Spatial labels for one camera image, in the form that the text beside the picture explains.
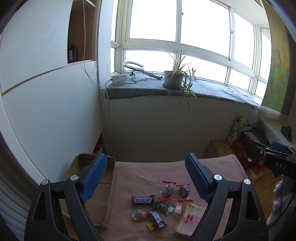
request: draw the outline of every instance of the bottle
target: bottle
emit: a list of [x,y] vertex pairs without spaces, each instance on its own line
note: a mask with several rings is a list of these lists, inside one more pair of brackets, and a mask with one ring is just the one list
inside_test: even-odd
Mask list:
[[74,63],[77,61],[76,58],[77,48],[74,44],[71,45],[71,48],[68,49],[68,63]]

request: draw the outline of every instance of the potted plant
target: potted plant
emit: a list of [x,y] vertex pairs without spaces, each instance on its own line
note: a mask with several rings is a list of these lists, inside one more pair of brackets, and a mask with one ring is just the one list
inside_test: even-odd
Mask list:
[[195,99],[195,101],[197,101],[196,95],[194,94],[194,91],[191,90],[192,87],[192,83],[191,83],[191,72],[190,69],[188,68],[189,74],[187,72],[184,72],[185,75],[185,79],[183,80],[183,85],[180,88],[183,98],[180,100],[179,104],[181,103],[181,101],[183,99],[187,100],[187,105],[188,105],[188,109],[189,109],[189,100],[191,99],[193,100],[193,98]]
[[174,60],[173,70],[164,71],[164,77],[165,77],[164,83],[163,83],[164,88],[167,88],[170,90],[179,90],[179,87],[181,87],[183,78],[185,76],[185,72],[182,71],[182,69],[185,65],[188,64],[188,63],[184,63],[184,64],[182,63],[184,58],[185,56],[182,58],[182,50],[180,49],[179,55],[175,55],[175,58],[173,58]]

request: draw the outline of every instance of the black figurine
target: black figurine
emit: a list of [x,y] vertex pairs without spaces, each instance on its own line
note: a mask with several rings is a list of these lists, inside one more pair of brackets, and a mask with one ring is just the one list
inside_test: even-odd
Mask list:
[[281,133],[283,134],[283,136],[288,140],[288,141],[292,141],[292,128],[291,126],[285,127],[282,126],[281,127]]

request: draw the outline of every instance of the blue gripper pad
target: blue gripper pad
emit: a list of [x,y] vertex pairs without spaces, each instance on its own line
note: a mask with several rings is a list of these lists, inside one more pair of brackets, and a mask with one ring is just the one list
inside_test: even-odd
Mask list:
[[80,195],[82,204],[92,198],[106,167],[107,157],[105,154],[102,154],[83,183],[82,194]]
[[212,177],[204,169],[193,153],[185,157],[185,167],[201,199],[207,203],[212,200],[211,186],[213,186]]
[[282,153],[286,153],[286,154],[289,153],[289,149],[285,145],[282,145],[277,142],[272,142],[271,149],[282,152]]

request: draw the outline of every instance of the window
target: window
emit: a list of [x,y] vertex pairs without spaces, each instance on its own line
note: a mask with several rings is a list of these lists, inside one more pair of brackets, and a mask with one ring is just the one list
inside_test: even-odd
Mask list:
[[126,50],[126,61],[132,61],[144,66],[145,71],[164,72],[173,67],[174,54],[170,56],[167,52],[147,50]]
[[115,48],[111,48],[110,50],[110,72],[115,72]]
[[266,88],[267,88],[267,84],[258,80],[255,95],[257,95],[258,97],[263,99],[264,95],[265,95]]
[[236,12],[234,13],[234,26],[235,45],[233,59],[252,69],[255,49],[254,26]]
[[111,29],[111,40],[113,42],[115,42],[117,10],[118,10],[118,0],[114,0],[113,14],[112,14],[112,29]]
[[229,9],[210,0],[182,0],[182,13],[181,44],[229,57]]
[[271,37],[269,28],[261,28],[261,63],[259,77],[268,80],[271,65]]
[[229,85],[248,91],[251,77],[242,74],[234,69],[230,72]]
[[124,59],[150,72],[171,70],[173,60],[163,50],[174,56],[182,49],[196,77],[264,96],[271,63],[268,26],[253,24],[219,0],[119,0],[119,8],[121,31],[111,44],[115,71],[129,71]]
[[177,0],[133,0],[130,39],[176,41]]
[[196,69],[196,77],[225,83],[227,73],[226,66],[191,56],[186,56],[184,62],[191,63],[188,64],[190,71],[192,68]]

